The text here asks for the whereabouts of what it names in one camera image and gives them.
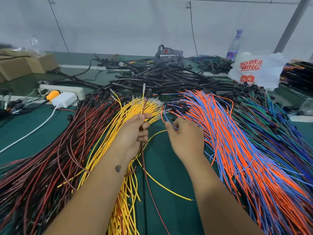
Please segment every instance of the green work table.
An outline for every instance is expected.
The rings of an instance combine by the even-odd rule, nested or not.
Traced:
[[[109,57],[109,55],[99,56],[105,58]],[[89,65],[89,60],[94,56],[92,54],[56,53],[56,57],[60,64]],[[142,58],[145,57],[124,57],[125,60]],[[62,69],[62,71],[73,75],[84,71],[84,69]],[[104,71],[100,72],[97,79],[95,79],[97,73],[99,73],[99,71],[90,70],[86,74],[80,76],[80,78],[104,85],[107,84],[109,80],[114,79],[116,74]],[[0,84],[0,87],[11,89],[14,95],[28,95],[33,89],[34,82],[40,79],[51,80],[60,78],[62,77],[50,74],[31,74],[11,82],[2,83]],[[87,88],[84,88],[84,90],[85,93],[92,91]],[[284,89],[280,89],[274,93],[279,96],[285,94],[284,92],[281,94],[280,91],[284,91]],[[292,94],[288,94],[288,97],[282,98],[286,101],[293,102],[293,104],[299,104],[303,100],[301,98],[296,99]],[[51,113],[52,110],[50,106],[44,106],[32,113],[18,115],[14,118],[0,121],[0,149],[28,134],[44,122]],[[27,158],[49,145],[67,127],[67,115],[69,113],[70,112],[68,111],[56,111],[53,118],[51,118],[42,128],[1,153],[0,164]],[[295,122],[295,126],[298,127],[304,138],[310,144],[313,144],[313,135],[311,134],[313,123]],[[159,120],[150,126],[149,135],[152,136],[164,129],[164,123]],[[192,201],[187,201],[179,198],[149,179],[155,202],[170,234],[203,234],[191,180],[182,162],[174,154],[167,132],[156,135],[148,143],[144,155],[147,171],[152,177],[175,193],[192,199]],[[143,184],[144,177],[142,172],[142,168],[137,167],[136,175],[138,178],[138,190],[139,196],[142,199],[141,202],[137,201],[135,204],[137,228],[141,234],[166,234],[150,197],[146,182],[145,186]]]

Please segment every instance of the white plastic bag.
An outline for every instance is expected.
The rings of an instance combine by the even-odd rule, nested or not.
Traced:
[[[228,77],[238,83],[256,84],[266,90],[278,87],[280,74],[288,62],[281,53],[271,55],[251,55],[243,53],[237,56]]]

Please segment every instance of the electrical outlet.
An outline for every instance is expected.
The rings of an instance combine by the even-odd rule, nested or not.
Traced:
[[[77,95],[77,98],[79,100],[85,99],[85,93],[84,89],[81,87],[72,87],[72,86],[54,86],[54,85],[45,85],[45,84],[40,84],[39,85],[39,91],[42,91],[44,89],[47,89],[48,92],[51,92],[53,90],[58,90],[60,93],[62,92],[72,92]]]

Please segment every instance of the wire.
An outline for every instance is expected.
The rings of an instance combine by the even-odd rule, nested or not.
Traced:
[[[51,10],[52,10],[53,16],[54,16],[54,18],[55,18],[55,21],[57,22],[57,25],[58,25],[58,28],[59,28],[59,31],[60,31],[61,37],[62,37],[63,42],[64,42],[65,47],[66,47],[66,50],[69,52],[69,50],[68,50],[68,48],[67,48],[67,45],[66,45],[66,43],[65,43],[65,40],[64,40],[64,38],[63,38],[63,35],[62,35],[62,32],[61,32],[60,26],[59,26],[59,24],[58,24],[57,18],[55,17],[55,14],[54,14],[53,8],[52,8],[52,6],[51,6],[51,2],[50,2],[50,0],[48,0],[48,2],[49,2],[49,5],[50,5],[50,7],[51,7]]]
[[[4,149],[2,149],[0,151],[0,153],[3,153],[5,150],[7,150],[8,148],[12,147],[13,145],[17,144],[18,142],[22,141],[23,139],[27,138],[29,135],[31,135],[32,133],[36,132],[38,129],[40,129],[45,123],[47,123],[51,117],[53,116],[54,112],[56,111],[57,107],[54,108],[52,114],[49,116],[48,119],[45,120],[45,122],[43,122],[40,126],[38,126],[37,128],[35,128],[33,131],[31,131],[30,133],[26,134],[24,137],[20,138],[19,140],[15,141],[14,143],[10,144],[9,146],[5,147]]]
[[[192,32],[193,32],[194,44],[195,44],[196,53],[197,53],[197,56],[198,56],[198,51],[197,51],[196,42],[195,42],[195,36],[194,36],[194,28],[193,28],[193,15],[192,15],[192,13],[191,13],[191,1],[189,2],[189,5],[190,5],[190,21],[191,21],[191,30],[192,30]]]

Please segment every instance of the black cable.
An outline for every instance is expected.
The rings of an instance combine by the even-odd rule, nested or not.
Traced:
[[[194,37],[194,28],[193,28],[193,15],[191,13],[191,2],[189,2],[190,5],[190,20],[191,20],[191,30],[193,31],[193,38],[194,38],[194,44],[195,44],[195,48],[196,48],[196,53],[198,56],[198,51],[197,51],[197,47],[196,47],[196,42],[195,42],[195,37]]]
[[[52,10],[53,16],[54,16],[54,18],[55,18],[55,21],[57,22],[57,25],[58,25],[58,28],[59,28],[61,37],[62,37],[63,42],[64,42],[65,47],[66,47],[66,50],[69,52],[69,50],[68,50],[68,48],[67,48],[67,45],[66,45],[66,43],[65,43],[65,40],[64,40],[64,38],[63,38],[63,35],[62,35],[62,32],[61,32],[60,26],[59,26],[59,24],[58,24],[57,18],[55,17],[55,14],[54,14],[53,8],[52,8],[52,6],[51,6],[50,0],[48,0],[48,2],[49,2],[49,4],[50,4],[50,7],[51,7],[51,10]]]

